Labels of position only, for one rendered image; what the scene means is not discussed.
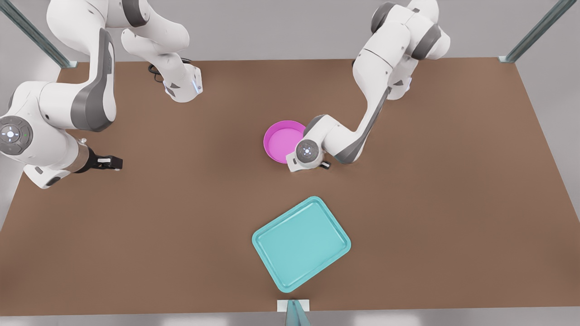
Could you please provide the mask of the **teal rectangular tray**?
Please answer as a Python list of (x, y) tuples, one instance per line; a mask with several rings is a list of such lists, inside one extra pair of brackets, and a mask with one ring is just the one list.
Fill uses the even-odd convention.
[(352, 242), (328, 206), (308, 197), (252, 235), (275, 285), (290, 293), (344, 256)]

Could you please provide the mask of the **silver frame post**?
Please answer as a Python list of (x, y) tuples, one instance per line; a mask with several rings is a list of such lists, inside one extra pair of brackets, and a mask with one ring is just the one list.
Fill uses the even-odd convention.
[(577, 0), (558, 0), (555, 5), (538, 21), (530, 31), (499, 62), (516, 62), (528, 51), (548, 29), (576, 4)]
[(0, 0), (0, 11), (60, 68), (77, 67), (78, 62), (68, 60), (10, 0)]
[(277, 312), (285, 313), (285, 326), (311, 326), (306, 312), (310, 311), (308, 299), (278, 300)]

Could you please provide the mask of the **pink round plate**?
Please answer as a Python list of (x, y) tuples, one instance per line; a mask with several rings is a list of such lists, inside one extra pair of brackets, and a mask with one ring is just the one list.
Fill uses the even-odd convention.
[(281, 120), (273, 124), (263, 138), (266, 154), (274, 161), (286, 164), (286, 156), (295, 150), (305, 129), (306, 126), (294, 120)]

